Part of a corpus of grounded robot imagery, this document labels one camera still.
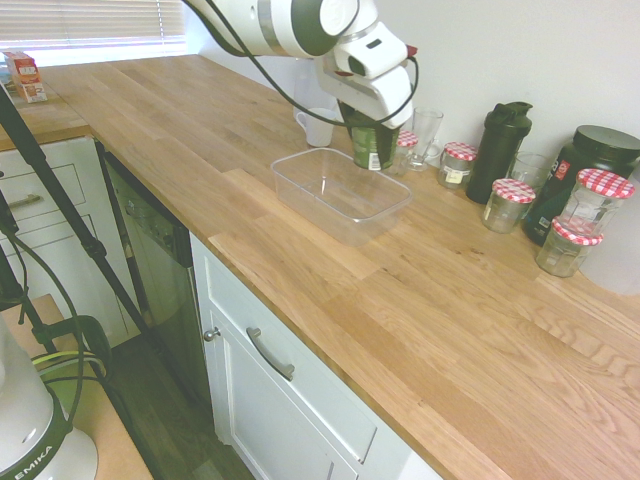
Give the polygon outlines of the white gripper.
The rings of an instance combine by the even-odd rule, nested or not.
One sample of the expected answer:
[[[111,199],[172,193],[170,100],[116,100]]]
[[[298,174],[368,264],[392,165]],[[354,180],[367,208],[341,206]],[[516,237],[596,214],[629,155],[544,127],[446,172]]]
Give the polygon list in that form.
[[[326,58],[319,59],[319,85],[335,97],[342,122],[348,132],[350,144],[354,146],[352,122],[355,110],[383,123],[374,127],[376,152],[380,169],[393,163],[400,126],[408,121],[413,112],[411,83],[403,66],[374,78],[359,75],[339,75]]]

